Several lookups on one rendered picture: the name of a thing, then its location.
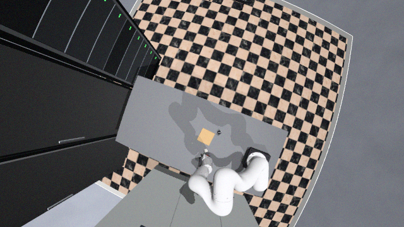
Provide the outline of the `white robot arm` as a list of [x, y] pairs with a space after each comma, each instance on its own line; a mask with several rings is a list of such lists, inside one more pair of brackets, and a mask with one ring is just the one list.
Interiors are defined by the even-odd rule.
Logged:
[[261, 153], [255, 152], [248, 156], [247, 168], [242, 173], [238, 174], [231, 168], [219, 168], [213, 176], [213, 188], [206, 180], [212, 171], [210, 161], [209, 158], [203, 159], [202, 164], [189, 178], [188, 186], [219, 216], [226, 216], [231, 212], [234, 189], [244, 192], [252, 187], [261, 192], [268, 186], [269, 165]]

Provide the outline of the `tan mat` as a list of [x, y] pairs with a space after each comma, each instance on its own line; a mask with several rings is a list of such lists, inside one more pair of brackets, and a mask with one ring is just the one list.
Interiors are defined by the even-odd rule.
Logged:
[[201, 141], [202, 143], [205, 143], [207, 145], [210, 145], [211, 140], [214, 137], [214, 133], [202, 128], [197, 140]]

